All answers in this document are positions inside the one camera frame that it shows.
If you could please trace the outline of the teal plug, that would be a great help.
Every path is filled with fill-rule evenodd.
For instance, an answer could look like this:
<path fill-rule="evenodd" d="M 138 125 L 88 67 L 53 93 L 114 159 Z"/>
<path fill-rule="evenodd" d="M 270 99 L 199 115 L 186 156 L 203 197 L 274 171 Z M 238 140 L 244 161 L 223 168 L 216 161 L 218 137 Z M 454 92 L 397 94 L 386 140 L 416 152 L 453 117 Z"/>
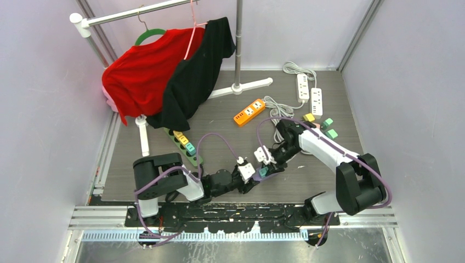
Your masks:
<path fill-rule="evenodd" d="M 265 177 L 268 176 L 269 168 L 268 167 L 262 167 L 259 169 L 259 177 L 261 179 L 264 179 Z"/>
<path fill-rule="evenodd" d="M 194 156 L 196 154 L 196 148 L 192 143 L 188 142 L 184 147 L 189 156 Z"/>

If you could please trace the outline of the dark green power strip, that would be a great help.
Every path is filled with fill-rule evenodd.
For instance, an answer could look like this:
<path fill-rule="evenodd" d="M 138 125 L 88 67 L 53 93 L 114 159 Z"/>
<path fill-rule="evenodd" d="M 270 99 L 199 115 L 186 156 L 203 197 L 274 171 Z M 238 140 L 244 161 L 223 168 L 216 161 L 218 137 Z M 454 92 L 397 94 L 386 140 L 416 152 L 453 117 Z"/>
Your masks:
<path fill-rule="evenodd" d="M 203 164 L 203 159 L 201 156 L 197 156 L 197 148 L 196 148 L 196 154 L 194 156 L 189 156 L 189 154 L 186 152 L 185 147 L 177 140 L 174 135 L 173 135 L 173 130 L 164 128 L 164 131 L 168 135 L 168 137 L 174 142 L 176 147 L 181 151 L 181 153 L 188 159 L 188 161 L 194 166 L 198 167 L 199 164 Z"/>

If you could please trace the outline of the orange power strip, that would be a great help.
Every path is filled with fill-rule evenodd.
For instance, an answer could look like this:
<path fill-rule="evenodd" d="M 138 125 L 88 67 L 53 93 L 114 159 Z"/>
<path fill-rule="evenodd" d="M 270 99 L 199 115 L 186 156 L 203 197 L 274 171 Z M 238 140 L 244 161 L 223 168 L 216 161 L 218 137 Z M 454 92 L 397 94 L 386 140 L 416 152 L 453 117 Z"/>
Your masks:
<path fill-rule="evenodd" d="M 300 106 L 281 104 L 274 100 L 271 96 L 266 95 L 263 99 L 255 100 L 244 110 L 235 115 L 233 117 L 233 121 L 238 127 L 243 127 L 245 124 L 257 117 L 266 108 L 270 110 L 270 117 L 279 116 L 292 118 L 294 116 L 294 111 L 300 109 L 303 105 L 303 102 L 300 104 Z"/>

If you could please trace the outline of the green plug adapter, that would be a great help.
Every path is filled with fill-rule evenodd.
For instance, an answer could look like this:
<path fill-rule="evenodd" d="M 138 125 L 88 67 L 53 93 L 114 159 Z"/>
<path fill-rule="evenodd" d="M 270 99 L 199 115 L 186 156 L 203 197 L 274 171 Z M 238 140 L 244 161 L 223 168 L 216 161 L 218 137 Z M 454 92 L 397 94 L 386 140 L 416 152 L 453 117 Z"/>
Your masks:
<path fill-rule="evenodd" d="M 334 129 L 325 131 L 325 135 L 331 140 L 334 140 L 338 137 L 338 133 Z"/>
<path fill-rule="evenodd" d="M 322 123 L 321 123 L 321 126 L 320 128 L 322 130 L 327 130 L 330 125 L 333 123 L 333 119 L 332 118 L 327 118 L 326 120 L 324 120 Z"/>

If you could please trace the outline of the long white power strip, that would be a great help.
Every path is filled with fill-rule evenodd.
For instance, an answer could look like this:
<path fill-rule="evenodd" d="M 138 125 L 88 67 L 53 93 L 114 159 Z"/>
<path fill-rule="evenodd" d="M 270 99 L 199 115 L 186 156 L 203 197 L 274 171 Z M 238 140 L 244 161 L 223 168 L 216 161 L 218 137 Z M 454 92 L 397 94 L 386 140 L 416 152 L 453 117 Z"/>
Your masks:
<path fill-rule="evenodd" d="M 310 113 L 312 113 L 316 119 L 321 118 L 323 115 L 322 90 L 317 87 L 316 72 L 308 68 L 300 67 L 291 61 L 285 62 L 282 70 L 284 73 L 292 75 L 303 73 L 308 76 L 310 100 L 307 103 L 309 103 Z"/>

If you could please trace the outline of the short white power strip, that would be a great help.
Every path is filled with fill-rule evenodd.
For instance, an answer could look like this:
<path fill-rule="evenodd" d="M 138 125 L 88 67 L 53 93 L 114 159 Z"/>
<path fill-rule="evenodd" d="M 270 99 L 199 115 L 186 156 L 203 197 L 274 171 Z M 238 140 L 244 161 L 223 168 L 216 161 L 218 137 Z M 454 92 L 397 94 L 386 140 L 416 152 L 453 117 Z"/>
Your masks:
<path fill-rule="evenodd" d="M 296 87 L 297 87 L 297 101 L 300 106 L 294 107 L 299 109 L 310 100 L 310 89 L 308 83 L 308 76 L 303 73 L 296 74 Z"/>

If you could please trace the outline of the purple power strip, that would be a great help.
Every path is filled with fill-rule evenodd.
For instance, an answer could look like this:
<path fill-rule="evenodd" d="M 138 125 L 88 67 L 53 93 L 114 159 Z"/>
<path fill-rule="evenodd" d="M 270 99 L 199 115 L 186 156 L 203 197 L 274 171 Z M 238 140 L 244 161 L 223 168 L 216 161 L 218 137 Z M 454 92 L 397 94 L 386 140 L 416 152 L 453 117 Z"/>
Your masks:
<path fill-rule="evenodd" d="M 264 151 L 261 147 L 257 148 L 257 150 L 254 152 L 254 156 L 257 162 L 259 162 L 259 167 L 252 175 L 252 179 L 256 182 L 262 182 L 274 177 L 277 174 L 283 173 L 288 167 L 287 163 L 294 159 L 294 157 L 292 157 L 285 163 L 278 164 L 271 156 L 269 150 L 266 148 Z"/>

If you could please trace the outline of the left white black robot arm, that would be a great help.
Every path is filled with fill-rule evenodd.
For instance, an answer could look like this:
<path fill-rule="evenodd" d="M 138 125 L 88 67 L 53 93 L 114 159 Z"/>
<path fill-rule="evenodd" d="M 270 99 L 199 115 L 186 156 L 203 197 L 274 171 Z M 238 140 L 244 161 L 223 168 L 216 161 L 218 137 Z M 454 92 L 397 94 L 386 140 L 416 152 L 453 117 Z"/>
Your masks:
<path fill-rule="evenodd" d="M 259 184 L 253 178 L 256 170 L 243 158 L 232 172 L 221 169 L 199 176 L 187 170 L 180 154 L 169 153 L 140 158 L 133 163 L 133 171 L 138 218 L 146 226 L 153 226 L 160 219 L 160 196 L 177 192 L 189 202 L 205 203 L 233 190 L 248 193 Z"/>

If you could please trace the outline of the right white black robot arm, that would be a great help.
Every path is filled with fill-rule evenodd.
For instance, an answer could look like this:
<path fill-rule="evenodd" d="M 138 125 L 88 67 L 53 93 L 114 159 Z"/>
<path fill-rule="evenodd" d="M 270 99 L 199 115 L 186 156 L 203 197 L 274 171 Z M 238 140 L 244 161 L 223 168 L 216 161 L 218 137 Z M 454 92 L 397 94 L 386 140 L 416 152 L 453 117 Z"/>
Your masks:
<path fill-rule="evenodd" d="M 373 155 L 359 155 L 341 147 L 309 122 L 281 119 L 276 129 L 283 141 L 265 155 L 266 160 L 274 160 L 270 173 L 283 171 L 288 161 L 306 151 L 336 176 L 334 191 L 322 192 L 304 201 L 304 217 L 311 225 L 318 225 L 331 212 L 355 215 L 389 200 L 390 195 Z"/>

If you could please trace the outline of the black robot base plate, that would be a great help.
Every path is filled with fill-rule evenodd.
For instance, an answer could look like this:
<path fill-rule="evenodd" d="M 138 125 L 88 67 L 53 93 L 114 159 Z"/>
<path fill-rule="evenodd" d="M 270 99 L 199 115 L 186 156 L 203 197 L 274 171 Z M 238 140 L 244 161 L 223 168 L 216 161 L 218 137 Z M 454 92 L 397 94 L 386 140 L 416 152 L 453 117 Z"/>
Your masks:
<path fill-rule="evenodd" d="M 309 244 L 323 245 L 319 241 L 323 230 L 338 226 L 338 215 L 311 217 L 306 207 L 284 203 L 161 203 L 158 213 L 141 220 L 135 205 L 126 212 L 125 227 L 152 227 L 159 235 L 167 234 L 251 234 L 253 227 L 266 236 L 272 234 L 300 234 Z"/>

